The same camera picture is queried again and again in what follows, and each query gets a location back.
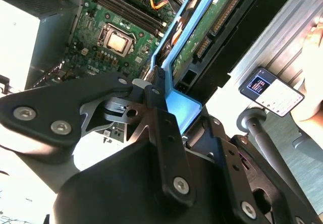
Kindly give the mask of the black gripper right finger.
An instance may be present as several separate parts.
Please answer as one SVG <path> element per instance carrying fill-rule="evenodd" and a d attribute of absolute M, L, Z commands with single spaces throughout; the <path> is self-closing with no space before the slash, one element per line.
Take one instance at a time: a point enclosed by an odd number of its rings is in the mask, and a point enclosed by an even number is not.
<path fill-rule="evenodd" d="M 228 223 L 318 223 L 318 215 L 260 119 L 264 111 L 244 112 L 244 123 L 261 151 L 241 135 L 228 139 L 222 123 L 201 112 L 201 153 L 213 155 Z"/>

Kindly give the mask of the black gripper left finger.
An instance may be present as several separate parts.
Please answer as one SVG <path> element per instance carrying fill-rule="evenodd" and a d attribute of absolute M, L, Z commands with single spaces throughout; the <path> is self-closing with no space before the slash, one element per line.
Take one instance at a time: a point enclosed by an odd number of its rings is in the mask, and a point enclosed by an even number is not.
<path fill-rule="evenodd" d="M 9 136 L 1 147 L 47 163 L 67 160 L 79 140 L 109 122 L 128 126 L 125 139 L 152 147 L 152 166 L 140 169 L 163 201 L 191 206 L 195 187 L 176 189 L 174 179 L 191 182 L 180 131 L 168 112 L 161 74 L 153 84 L 141 88 L 124 75 L 108 72 L 38 87 L 1 98 L 1 126 Z"/>

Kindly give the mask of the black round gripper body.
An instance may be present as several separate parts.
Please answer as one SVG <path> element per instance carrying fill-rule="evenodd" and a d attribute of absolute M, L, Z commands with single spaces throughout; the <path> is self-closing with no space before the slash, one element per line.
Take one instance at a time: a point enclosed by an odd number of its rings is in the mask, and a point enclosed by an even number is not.
<path fill-rule="evenodd" d="M 234 219 L 220 164 L 237 148 L 211 143 L 214 159 L 182 143 L 132 144 L 71 177 L 60 189 L 52 223 L 228 223 Z"/>

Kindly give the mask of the person hand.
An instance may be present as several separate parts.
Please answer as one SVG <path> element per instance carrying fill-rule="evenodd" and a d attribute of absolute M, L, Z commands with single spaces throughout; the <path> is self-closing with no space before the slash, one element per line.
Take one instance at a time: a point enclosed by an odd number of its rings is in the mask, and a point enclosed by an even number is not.
<path fill-rule="evenodd" d="M 300 56 L 304 81 L 299 91 L 304 99 L 292 111 L 296 121 L 314 116 L 322 102 L 322 18 L 307 34 Z"/>

